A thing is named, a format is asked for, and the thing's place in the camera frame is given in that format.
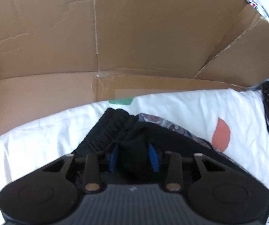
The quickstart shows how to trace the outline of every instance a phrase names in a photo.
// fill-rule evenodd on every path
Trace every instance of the pink leaf pattern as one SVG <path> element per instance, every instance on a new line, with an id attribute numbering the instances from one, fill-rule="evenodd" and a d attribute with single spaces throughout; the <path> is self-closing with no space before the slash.
<path id="1" fill-rule="evenodd" d="M 224 152 L 230 142 L 230 133 L 230 128 L 227 123 L 219 118 L 216 125 L 216 130 L 212 136 L 211 144 L 220 152 Z"/>

